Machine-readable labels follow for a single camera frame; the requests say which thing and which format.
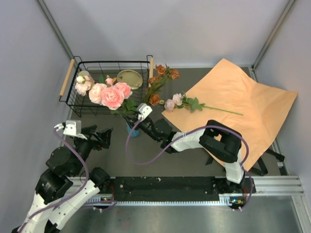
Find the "pink flower bunch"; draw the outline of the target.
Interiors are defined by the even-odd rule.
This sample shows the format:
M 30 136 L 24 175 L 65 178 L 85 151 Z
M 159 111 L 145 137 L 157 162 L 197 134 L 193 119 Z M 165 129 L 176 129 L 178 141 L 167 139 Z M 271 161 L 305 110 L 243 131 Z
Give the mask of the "pink flower bunch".
M 229 110 L 225 110 L 221 108 L 207 106 L 205 103 L 201 103 L 197 97 L 189 98 L 186 96 L 186 94 L 182 95 L 181 93 L 174 94 L 171 99 L 160 100 L 159 104 L 163 105 L 165 111 L 170 112 L 170 113 L 173 112 L 175 109 L 185 108 L 189 110 L 191 113 L 194 113 L 196 110 L 201 112 L 203 111 L 203 109 L 209 109 L 209 110 L 217 110 L 221 112 L 243 116 L 242 113 L 237 113 L 237 112 L 233 112 L 233 111 L 229 111 Z

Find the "orange rose stem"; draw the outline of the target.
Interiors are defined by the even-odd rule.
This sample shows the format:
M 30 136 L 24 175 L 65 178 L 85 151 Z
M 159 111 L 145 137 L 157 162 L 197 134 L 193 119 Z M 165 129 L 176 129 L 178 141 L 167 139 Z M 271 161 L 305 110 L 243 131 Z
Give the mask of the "orange rose stem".
M 148 105 L 158 105 L 160 103 L 159 92 L 166 86 L 170 81 L 179 79 L 179 71 L 174 68 L 170 68 L 165 65 L 155 66 L 157 75 L 148 79 L 148 87 L 146 89 L 146 94 L 143 103 Z

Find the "large pink peony stem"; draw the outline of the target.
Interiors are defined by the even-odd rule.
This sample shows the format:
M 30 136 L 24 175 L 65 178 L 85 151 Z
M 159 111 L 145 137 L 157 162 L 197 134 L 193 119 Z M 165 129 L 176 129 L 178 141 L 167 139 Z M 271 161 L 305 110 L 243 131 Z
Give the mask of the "large pink peony stem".
M 105 88 L 105 84 L 95 83 L 95 81 L 89 76 L 79 75 L 76 77 L 76 92 L 81 96 L 88 95 L 92 103 L 101 104 L 102 91 Z

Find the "green orange wrapping paper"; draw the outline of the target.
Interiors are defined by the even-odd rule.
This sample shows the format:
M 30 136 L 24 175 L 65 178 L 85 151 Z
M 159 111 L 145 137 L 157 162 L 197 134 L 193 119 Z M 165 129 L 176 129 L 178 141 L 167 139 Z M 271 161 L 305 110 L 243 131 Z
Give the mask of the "green orange wrapping paper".
M 222 59 L 196 85 L 186 92 L 208 106 L 202 111 L 175 109 L 163 116 L 180 131 L 218 121 L 239 132 L 249 146 L 243 164 L 249 170 L 272 145 L 298 93 L 251 79 L 240 67 Z

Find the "black gold-lettered ribbon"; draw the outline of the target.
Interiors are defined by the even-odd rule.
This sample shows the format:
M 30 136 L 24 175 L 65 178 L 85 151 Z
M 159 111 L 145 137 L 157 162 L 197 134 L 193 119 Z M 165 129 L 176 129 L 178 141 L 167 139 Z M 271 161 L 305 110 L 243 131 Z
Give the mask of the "black gold-lettered ribbon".
M 285 156 L 275 152 L 271 148 L 257 160 L 257 162 L 249 170 L 252 175 L 257 176 L 277 176 L 288 175 L 284 167 Z

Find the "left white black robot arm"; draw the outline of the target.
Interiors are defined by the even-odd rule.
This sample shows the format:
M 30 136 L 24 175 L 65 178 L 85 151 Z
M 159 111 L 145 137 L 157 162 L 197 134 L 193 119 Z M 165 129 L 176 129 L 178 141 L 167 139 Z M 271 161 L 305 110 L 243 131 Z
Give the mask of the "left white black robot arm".
M 91 197 L 114 193 L 111 177 L 102 168 L 89 172 L 86 166 L 92 150 L 110 147 L 112 128 L 96 129 L 97 125 L 82 128 L 79 120 L 54 127 L 54 133 L 62 130 L 71 137 L 74 146 L 63 140 L 63 146 L 51 153 L 27 216 L 21 226 L 12 230 L 14 233 L 58 233 Z

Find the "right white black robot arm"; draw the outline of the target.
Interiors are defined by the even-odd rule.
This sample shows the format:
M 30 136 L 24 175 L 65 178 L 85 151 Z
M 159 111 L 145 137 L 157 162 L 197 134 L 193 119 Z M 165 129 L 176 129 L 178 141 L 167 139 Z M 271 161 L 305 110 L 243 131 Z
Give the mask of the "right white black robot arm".
M 227 187 L 232 192 L 240 191 L 245 185 L 244 162 L 249 155 L 249 146 L 242 135 L 219 123 L 209 120 L 205 126 L 187 132 L 175 132 L 165 119 L 153 122 L 149 117 L 125 117 L 131 131 L 127 137 L 125 151 L 128 158 L 137 165 L 154 162 L 163 153 L 179 153 L 185 150 L 205 149 L 210 156 L 224 163 Z M 140 129 L 156 142 L 162 151 L 148 162 L 135 162 L 129 154 L 128 145 L 134 130 Z

